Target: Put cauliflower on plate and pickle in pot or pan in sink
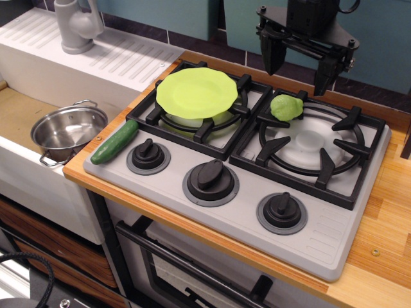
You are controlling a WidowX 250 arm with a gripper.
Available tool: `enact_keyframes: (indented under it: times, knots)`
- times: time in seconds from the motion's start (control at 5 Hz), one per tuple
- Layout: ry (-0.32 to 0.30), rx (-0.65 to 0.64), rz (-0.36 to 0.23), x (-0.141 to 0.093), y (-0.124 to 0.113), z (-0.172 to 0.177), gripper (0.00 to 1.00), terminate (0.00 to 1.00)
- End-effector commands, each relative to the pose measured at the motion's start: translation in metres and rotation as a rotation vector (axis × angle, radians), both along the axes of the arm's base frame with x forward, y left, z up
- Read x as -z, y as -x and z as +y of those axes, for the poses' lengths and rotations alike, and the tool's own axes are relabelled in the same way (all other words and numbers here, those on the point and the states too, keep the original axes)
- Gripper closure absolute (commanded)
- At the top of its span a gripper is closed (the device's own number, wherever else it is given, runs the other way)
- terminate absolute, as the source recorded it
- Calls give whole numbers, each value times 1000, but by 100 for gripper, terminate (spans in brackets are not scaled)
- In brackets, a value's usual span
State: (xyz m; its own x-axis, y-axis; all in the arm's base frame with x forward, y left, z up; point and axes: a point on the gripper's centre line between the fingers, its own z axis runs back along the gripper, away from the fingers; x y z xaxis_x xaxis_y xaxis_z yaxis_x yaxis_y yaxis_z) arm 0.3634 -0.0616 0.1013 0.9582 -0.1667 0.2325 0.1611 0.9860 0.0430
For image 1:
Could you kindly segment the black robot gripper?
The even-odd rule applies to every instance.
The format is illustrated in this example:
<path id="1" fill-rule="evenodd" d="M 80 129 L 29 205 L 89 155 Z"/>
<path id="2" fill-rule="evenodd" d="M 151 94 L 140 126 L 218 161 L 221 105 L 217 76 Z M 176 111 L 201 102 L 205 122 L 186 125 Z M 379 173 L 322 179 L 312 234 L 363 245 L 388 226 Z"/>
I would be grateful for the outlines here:
<path id="1" fill-rule="evenodd" d="M 288 1 L 286 7 L 261 5 L 257 34 L 265 71 L 276 73 L 284 64 L 288 48 L 319 61 L 314 96 L 323 96 L 359 48 L 356 39 L 337 22 L 337 14 L 350 14 L 354 1 L 343 9 L 340 1 Z"/>

